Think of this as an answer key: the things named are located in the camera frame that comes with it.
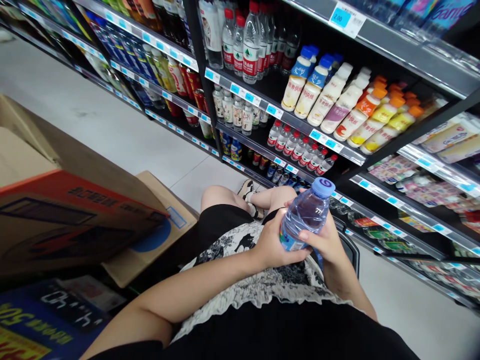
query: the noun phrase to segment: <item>tiled floor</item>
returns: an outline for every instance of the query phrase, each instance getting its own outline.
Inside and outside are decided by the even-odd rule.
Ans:
[[[151,171],[197,210],[207,186],[237,191],[245,179],[21,40],[0,44],[0,64],[1,93],[128,172]],[[478,317],[370,251],[360,252],[360,282],[383,325],[423,360],[468,358],[478,344]]]

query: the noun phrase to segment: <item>blue bottle cap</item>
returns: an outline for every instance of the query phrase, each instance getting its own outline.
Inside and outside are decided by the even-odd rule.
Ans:
[[[308,46],[304,46],[304,47],[301,48],[300,55],[303,56],[304,58],[307,58],[308,60],[310,60],[312,58],[312,56],[314,55],[314,53],[312,52],[312,50],[310,50],[310,48]]]
[[[315,195],[321,198],[329,198],[335,191],[335,184],[324,177],[317,177],[311,184]]]

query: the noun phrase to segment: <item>blue cap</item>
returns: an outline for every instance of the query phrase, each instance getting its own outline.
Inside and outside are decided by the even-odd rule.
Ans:
[[[314,55],[314,53],[312,52],[312,50],[308,46],[303,46],[301,48],[300,55],[303,56],[304,58],[307,58],[308,60],[310,60],[312,58],[312,56]]]
[[[335,191],[335,184],[324,177],[317,177],[311,184],[315,195],[321,198],[329,198]]]
[[[320,62],[318,63],[321,67],[330,69],[333,64],[332,58],[330,56],[322,56]]]
[[[341,63],[344,60],[344,56],[342,54],[339,54],[338,52],[334,53],[333,57],[335,58],[335,61],[337,63]]]

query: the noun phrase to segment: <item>mineral water bottle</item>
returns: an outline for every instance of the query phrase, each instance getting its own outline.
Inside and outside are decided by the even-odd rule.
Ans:
[[[317,177],[311,188],[297,196],[285,214],[280,226],[280,242],[287,251],[297,251],[308,245],[298,236],[302,230],[319,234],[329,213],[329,197],[335,185],[328,179]]]

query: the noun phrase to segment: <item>store shelf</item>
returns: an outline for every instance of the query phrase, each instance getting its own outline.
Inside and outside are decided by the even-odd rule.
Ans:
[[[193,55],[178,46],[177,44],[167,40],[162,35],[156,33],[155,31],[145,27],[132,18],[125,16],[121,12],[115,11],[110,6],[104,4],[101,1],[96,0],[74,0],[77,4],[83,6],[86,9],[94,12],[95,14],[101,16],[108,22],[122,28],[126,32],[134,35],[135,37],[141,39],[142,41],[150,44],[154,48],[160,50],[161,52],[171,56],[172,58],[178,60],[182,64],[185,64],[189,68],[199,71],[199,66]]]
[[[257,81],[255,85],[244,83],[232,71],[226,69],[213,70],[209,67],[205,70],[205,77],[222,88],[231,91],[242,99],[252,103],[256,107],[265,110],[268,114],[294,127],[301,133],[310,136],[325,147],[340,154],[357,165],[362,165],[366,157],[357,149],[341,143],[329,135],[325,135],[319,128],[313,127],[306,120],[299,119],[293,113],[283,111],[282,106],[276,100],[264,95],[266,89],[275,92],[275,97],[280,99],[283,96],[286,83],[283,83],[279,74],[270,74],[263,80]]]
[[[339,200],[343,204],[347,205],[350,207],[352,210],[355,210],[356,212],[359,212],[360,214],[366,216],[369,219],[372,219],[374,222],[379,224],[380,226],[384,227],[391,233],[394,233],[397,235],[399,238],[402,238],[412,244],[414,244],[416,247],[419,249],[422,249],[426,254],[430,255],[431,257],[441,260],[446,257],[446,254],[440,250],[438,250],[435,246],[426,243],[416,236],[413,236],[409,234],[406,231],[406,226],[409,226],[405,224],[406,226],[403,228],[399,228],[399,225],[394,226],[391,221],[385,220],[384,217],[378,216],[376,213],[371,211],[369,208],[361,205],[360,203],[356,202],[355,200],[352,200],[350,197],[345,196],[344,194],[340,193],[339,191],[336,191],[332,195],[335,199]]]
[[[93,46],[91,46],[90,44],[82,40],[78,34],[75,34],[69,30],[64,29],[63,27],[58,25],[56,22],[53,22],[52,20],[47,18],[45,15],[42,15],[40,12],[34,9],[33,6],[25,5],[23,3],[20,3],[19,6],[20,6],[20,10],[23,13],[37,20],[42,26],[55,31],[56,33],[60,34],[63,38],[70,40],[72,43],[80,46],[86,52],[89,52],[93,56],[99,58],[105,64],[108,64],[108,61],[107,59],[105,59],[103,54],[100,51],[98,51],[96,48],[94,48]]]
[[[457,214],[443,206],[425,207],[399,191],[389,188],[385,183],[369,173],[355,175],[350,179],[355,184],[376,195],[380,199],[400,209],[425,226],[444,235],[476,255],[480,255],[480,236],[463,226]]]
[[[135,80],[136,82],[140,83],[142,86],[149,88],[156,92],[157,94],[161,95],[165,99],[177,104],[179,107],[181,107],[184,110],[187,110],[189,113],[195,115],[196,117],[200,118],[207,124],[211,125],[212,121],[210,117],[203,111],[200,111],[196,106],[192,105],[188,100],[170,92],[162,87],[158,86],[152,81],[149,81],[143,77],[141,77],[138,73],[135,71],[130,70],[127,67],[124,67],[120,65],[118,62],[111,60],[110,65],[112,68],[120,71],[122,74],[128,76],[129,78]]]
[[[284,2],[347,35],[339,26],[330,22],[337,1],[284,0]],[[359,13],[355,8],[351,9],[352,12]],[[478,72],[461,66],[456,62],[456,58],[447,58],[433,50],[431,46],[417,43],[372,17],[366,17],[354,38],[367,48],[461,99],[480,87]]]
[[[455,163],[443,163],[438,156],[428,153],[421,146],[409,144],[398,153],[474,198],[480,198],[480,179],[476,174]]]
[[[316,176],[314,176],[313,173],[308,173],[302,170],[300,167],[292,165],[293,162],[287,162],[284,156],[281,156],[280,153],[273,150],[273,147],[268,149],[265,146],[261,146],[257,142],[253,141],[250,137],[243,135],[241,132],[235,131],[231,127],[226,127],[221,122],[216,124],[216,128],[224,133],[227,133],[231,137],[236,138],[238,141],[248,146],[256,153],[259,153],[265,158],[270,159],[274,163],[280,165],[282,168],[285,168],[289,172],[297,175],[297,177],[304,179],[309,183],[312,183],[315,180]]]

